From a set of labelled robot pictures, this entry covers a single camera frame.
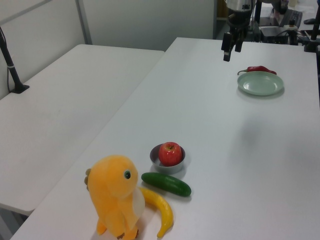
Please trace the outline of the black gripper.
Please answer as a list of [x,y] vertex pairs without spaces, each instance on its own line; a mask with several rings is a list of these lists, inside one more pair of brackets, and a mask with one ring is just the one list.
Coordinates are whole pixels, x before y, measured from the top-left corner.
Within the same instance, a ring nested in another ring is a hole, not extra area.
[[235,41],[235,51],[240,53],[242,45],[249,30],[249,23],[252,12],[250,10],[239,11],[229,10],[227,24],[230,29],[225,32],[222,39],[221,50],[223,51],[223,60],[230,61],[232,51],[232,38]]

